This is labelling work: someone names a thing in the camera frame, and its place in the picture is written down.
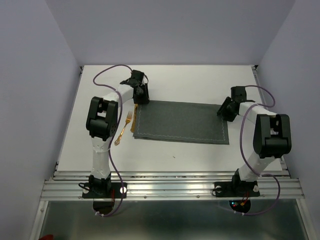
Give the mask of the aluminium mounting rail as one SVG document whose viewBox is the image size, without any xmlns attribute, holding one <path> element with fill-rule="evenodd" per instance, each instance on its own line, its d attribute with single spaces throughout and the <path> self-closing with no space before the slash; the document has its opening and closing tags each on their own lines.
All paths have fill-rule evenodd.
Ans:
<svg viewBox="0 0 320 240">
<path fill-rule="evenodd" d="M 291 178 L 287 170 L 274 171 L 272 177 L 258 180 L 261 200 L 273 200 L 280 192 L 280 199 L 303 199 L 300 181 Z M 231 171 L 198 172 L 121 172 L 127 184 L 127 201 L 213 201 L 215 182 L 228 182 Z M 81 201 L 80 182 L 88 180 L 86 171 L 57 171 L 53 178 L 45 181 L 40 199 L 42 201 Z"/>
</svg>

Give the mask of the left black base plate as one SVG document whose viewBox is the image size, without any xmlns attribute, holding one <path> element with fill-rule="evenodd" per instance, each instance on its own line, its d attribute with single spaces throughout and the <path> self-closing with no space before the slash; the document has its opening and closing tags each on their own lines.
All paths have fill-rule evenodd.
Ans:
<svg viewBox="0 0 320 240">
<path fill-rule="evenodd" d="M 125 199 L 127 197 L 126 182 L 123 183 L 123 187 L 120 182 L 111 182 L 109 189 L 95 189 L 88 182 L 80 182 L 78 186 L 82 189 L 83 199 Z"/>
</svg>

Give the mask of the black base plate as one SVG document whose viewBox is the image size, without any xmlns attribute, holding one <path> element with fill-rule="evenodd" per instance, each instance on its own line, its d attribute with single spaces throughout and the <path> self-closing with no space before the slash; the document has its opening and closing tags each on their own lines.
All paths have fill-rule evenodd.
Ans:
<svg viewBox="0 0 320 240">
<path fill-rule="evenodd" d="M 240 198 L 240 197 L 259 197 L 260 191 L 258 183 L 241 181 L 239 184 L 231 181 L 218 181 L 214 183 L 211 191 L 217 198 Z"/>
<path fill-rule="evenodd" d="M 120 182 L 111 182 L 109 189 L 95 189 L 88 182 L 80 182 L 78 186 L 82 189 L 83 199 L 125 199 L 127 197 L 126 182 L 123 183 L 123 187 Z"/>
</svg>

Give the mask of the gold knife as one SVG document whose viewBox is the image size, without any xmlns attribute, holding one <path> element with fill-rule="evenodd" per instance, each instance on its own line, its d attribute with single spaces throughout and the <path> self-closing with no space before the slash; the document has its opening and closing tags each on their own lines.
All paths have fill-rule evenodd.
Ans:
<svg viewBox="0 0 320 240">
<path fill-rule="evenodd" d="M 135 104 L 135 105 L 134 105 L 133 117 L 132 117 L 132 124 L 131 124 L 131 128 L 130 128 L 130 131 L 131 131 L 132 133 L 135 132 L 137 109 L 138 109 L 138 104 Z"/>
</svg>

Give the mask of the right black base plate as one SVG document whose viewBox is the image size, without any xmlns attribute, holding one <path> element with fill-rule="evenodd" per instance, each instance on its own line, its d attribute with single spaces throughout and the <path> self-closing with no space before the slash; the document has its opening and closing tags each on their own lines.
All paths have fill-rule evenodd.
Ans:
<svg viewBox="0 0 320 240">
<path fill-rule="evenodd" d="M 240 197 L 259 197 L 260 191 L 258 183 L 241 181 L 239 184 L 231 181 L 218 181 L 214 183 L 211 191 L 217 198 L 240 198 Z"/>
</svg>

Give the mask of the grey cloth napkin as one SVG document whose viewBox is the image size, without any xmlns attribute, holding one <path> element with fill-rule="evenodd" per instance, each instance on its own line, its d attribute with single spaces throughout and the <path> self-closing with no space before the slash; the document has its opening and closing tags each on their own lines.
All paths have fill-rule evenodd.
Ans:
<svg viewBox="0 0 320 240">
<path fill-rule="evenodd" d="M 229 145 L 228 123 L 218 104 L 151 100 L 137 107 L 136 139 Z"/>
</svg>

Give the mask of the gold fork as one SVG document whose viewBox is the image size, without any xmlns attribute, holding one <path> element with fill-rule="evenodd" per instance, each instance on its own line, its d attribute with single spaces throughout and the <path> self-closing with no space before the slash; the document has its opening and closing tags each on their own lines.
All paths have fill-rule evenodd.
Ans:
<svg viewBox="0 0 320 240">
<path fill-rule="evenodd" d="M 114 141 L 114 145 L 115 146 L 118 146 L 121 142 L 121 139 L 122 139 L 122 136 L 125 132 L 125 129 L 127 127 L 127 125 L 132 121 L 132 118 L 133 118 L 133 112 L 132 111 L 129 111 L 127 116 L 126 116 L 126 119 L 125 119 L 125 124 L 124 124 L 124 127 L 122 128 L 119 136 L 117 137 L 117 139 Z"/>
</svg>

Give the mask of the red object at corner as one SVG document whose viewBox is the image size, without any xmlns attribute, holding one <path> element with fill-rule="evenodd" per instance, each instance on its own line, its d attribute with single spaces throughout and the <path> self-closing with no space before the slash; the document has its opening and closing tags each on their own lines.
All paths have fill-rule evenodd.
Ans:
<svg viewBox="0 0 320 240">
<path fill-rule="evenodd" d="M 54 240 L 54 236 L 52 234 L 47 234 L 40 237 L 38 240 Z"/>
</svg>

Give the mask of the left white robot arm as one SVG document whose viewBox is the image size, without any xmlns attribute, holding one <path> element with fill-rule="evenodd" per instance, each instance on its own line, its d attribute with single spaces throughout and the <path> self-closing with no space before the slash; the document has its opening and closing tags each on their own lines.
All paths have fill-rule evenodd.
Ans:
<svg viewBox="0 0 320 240">
<path fill-rule="evenodd" d="M 121 111 L 123 103 L 129 100 L 138 105 L 148 104 L 148 82 L 144 72 L 132 70 L 128 79 L 121 81 L 117 88 L 110 88 L 111 93 L 91 99 L 85 125 L 93 148 L 92 170 L 87 191 L 97 193 L 100 197 L 106 197 L 111 193 L 109 153 L 120 123 L 118 111 Z"/>
</svg>

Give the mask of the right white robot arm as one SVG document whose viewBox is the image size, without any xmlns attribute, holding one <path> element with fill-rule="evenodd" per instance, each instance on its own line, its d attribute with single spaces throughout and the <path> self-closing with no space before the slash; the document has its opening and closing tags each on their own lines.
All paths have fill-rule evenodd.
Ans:
<svg viewBox="0 0 320 240">
<path fill-rule="evenodd" d="M 238 168 L 231 181 L 215 182 L 213 195 L 226 197 L 258 197 L 258 178 L 274 160 L 280 159 L 292 149 L 290 118 L 287 114 L 270 111 L 270 106 L 247 98 L 246 86 L 233 86 L 231 95 L 223 102 L 217 116 L 233 122 L 242 117 L 239 134 L 240 154 L 244 165 Z M 254 124 L 253 152 L 245 157 L 243 135 L 245 122 Z"/>
</svg>

